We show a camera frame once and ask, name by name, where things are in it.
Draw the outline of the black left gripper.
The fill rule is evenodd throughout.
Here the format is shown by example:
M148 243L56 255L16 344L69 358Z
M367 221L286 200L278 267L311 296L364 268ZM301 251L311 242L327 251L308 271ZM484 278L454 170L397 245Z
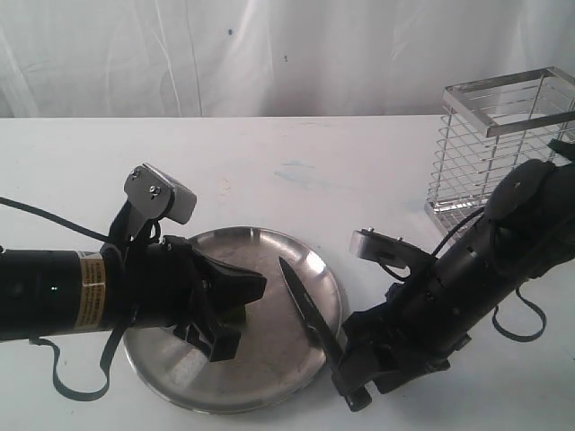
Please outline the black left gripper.
M134 253L136 328L174 327L172 334L196 348L209 362L235 358L241 332L214 316L200 316L193 296L205 287L216 316L262 299L267 278L195 251L191 241L166 235Z

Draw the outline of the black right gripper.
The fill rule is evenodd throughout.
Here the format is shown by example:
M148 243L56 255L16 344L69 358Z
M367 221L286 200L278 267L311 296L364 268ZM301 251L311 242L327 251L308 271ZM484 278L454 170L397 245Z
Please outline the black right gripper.
M383 303L352 313L343 329L346 347L330 346L330 367L347 402L371 402L369 382L388 393L446 371L467 344L467 277L452 268L413 272L390 286Z

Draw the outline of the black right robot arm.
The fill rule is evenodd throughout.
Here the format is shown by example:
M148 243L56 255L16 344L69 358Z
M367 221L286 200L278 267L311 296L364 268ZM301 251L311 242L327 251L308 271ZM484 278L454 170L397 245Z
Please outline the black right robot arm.
M383 303L343 323L347 343L332 374L340 394L366 383L387 393L447 370L470 329L511 292L573 259L574 146L558 139L549 146L565 164L520 164L448 249L427 253L366 229L353 233L357 257L410 274L390 286Z

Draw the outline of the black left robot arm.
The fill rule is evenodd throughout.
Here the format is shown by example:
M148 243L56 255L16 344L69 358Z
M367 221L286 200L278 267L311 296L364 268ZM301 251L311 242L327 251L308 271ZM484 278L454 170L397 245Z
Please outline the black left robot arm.
M168 328L211 362L235 357L246 304L262 299L262 274L166 236L120 252L4 251L1 339L130 328Z

